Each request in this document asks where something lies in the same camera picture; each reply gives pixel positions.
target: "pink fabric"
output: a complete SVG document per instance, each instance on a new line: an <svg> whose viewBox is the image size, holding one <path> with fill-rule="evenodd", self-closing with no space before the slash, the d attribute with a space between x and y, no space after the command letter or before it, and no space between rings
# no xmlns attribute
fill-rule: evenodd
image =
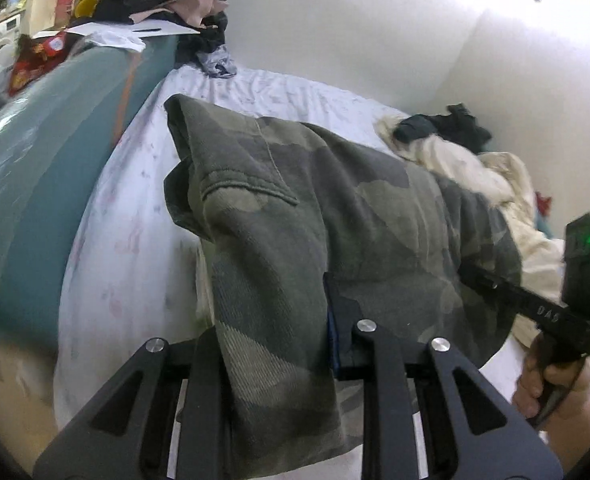
<svg viewBox="0 0 590 480"><path fill-rule="evenodd" d="M168 9L142 10L141 12L135 12L134 14L131 14L129 16L129 18L131 20L133 20L133 23L139 23L139 22L142 22L146 18L149 18L150 16L152 16L153 14L156 14L158 12L172 12L172 11L168 10Z"/></svg>
<svg viewBox="0 0 590 480"><path fill-rule="evenodd" d="M206 28L201 20L207 16L213 16L228 6L228 2L222 0L170 0L156 9L144 10L130 15L135 23L145 20L155 12L170 10L181 17L187 25L195 28Z"/></svg>

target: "red item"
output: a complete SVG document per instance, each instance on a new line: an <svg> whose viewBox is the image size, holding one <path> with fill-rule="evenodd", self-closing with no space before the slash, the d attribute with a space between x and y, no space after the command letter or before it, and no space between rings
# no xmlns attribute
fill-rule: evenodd
<svg viewBox="0 0 590 480"><path fill-rule="evenodd" d="M19 54L12 67L8 94L12 97L28 83L39 79L66 59L66 33L51 38L32 40L22 35L18 40Z"/></svg>
<svg viewBox="0 0 590 480"><path fill-rule="evenodd" d="M57 0L55 5L55 27L64 28L70 22L74 0Z"/></svg>
<svg viewBox="0 0 590 480"><path fill-rule="evenodd" d="M544 218L548 218L548 215L550 214L550 206L553 204L553 198L551 196L542 196L539 191L535 192L535 196L537 197L537 209L539 209L539 214Z"/></svg>

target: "wrinkled sheet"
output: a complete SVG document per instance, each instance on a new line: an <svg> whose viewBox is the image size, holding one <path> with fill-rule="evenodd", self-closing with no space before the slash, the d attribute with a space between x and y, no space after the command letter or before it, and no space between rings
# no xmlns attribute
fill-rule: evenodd
<svg viewBox="0 0 590 480"><path fill-rule="evenodd" d="M408 144L393 137L398 119L382 118L377 133L399 156L453 179L460 186L482 193L497 206L522 259L521 285L550 301L559 302L564 278L564 241L549 239L536 227L535 191L526 165L512 153L485 152L479 156L431 135ZM518 316L512 332L530 346L537 335L535 324Z"/></svg>

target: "yellow object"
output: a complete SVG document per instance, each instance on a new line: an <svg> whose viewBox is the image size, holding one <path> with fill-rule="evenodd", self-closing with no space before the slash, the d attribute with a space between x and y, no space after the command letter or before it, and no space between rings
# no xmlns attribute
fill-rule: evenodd
<svg viewBox="0 0 590 480"><path fill-rule="evenodd" d="M90 18L97 6L97 0L79 0L76 4L73 14L76 18L86 17Z"/></svg>

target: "white fabric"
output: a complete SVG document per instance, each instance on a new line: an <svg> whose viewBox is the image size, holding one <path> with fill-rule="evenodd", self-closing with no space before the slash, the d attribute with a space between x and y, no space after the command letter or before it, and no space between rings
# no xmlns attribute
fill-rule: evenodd
<svg viewBox="0 0 590 480"><path fill-rule="evenodd" d="M318 124L385 153L391 152L373 124L399 115L373 100L294 76L240 68L236 77L223 80L189 66L169 73L104 167L75 237L59 311L54 405L60 429L148 338L193 338L209 322L208 307L198 304L207 287L196 291L196 274L205 276L203 259L198 263L196 257L198 239L175 226L164 205L163 180L178 157L163 104L176 93L250 116ZM510 338L482 369L494 370L492 382L507 397L522 357ZM425 472L425 460L420 462ZM358 480L360 469L358 447L273 478Z"/></svg>
<svg viewBox="0 0 590 480"><path fill-rule="evenodd" d="M447 176L460 186L482 193L504 214L510 234L521 255L521 285L547 300L558 302L564 276L564 241L549 240L535 227L535 191L524 163L512 153L472 152L431 135L404 144L392 131L401 116L377 121L379 136L397 155ZM518 316L512 332L530 346L537 335L533 322Z"/></svg>
<svg viewBox="0 0 590 480"><path fill-rule="evenodd" d="M135 52L143 52L146 48L146 44L139 36L127 30L96 30L85 36L82 41L97 46L111 46Z"/></svg>

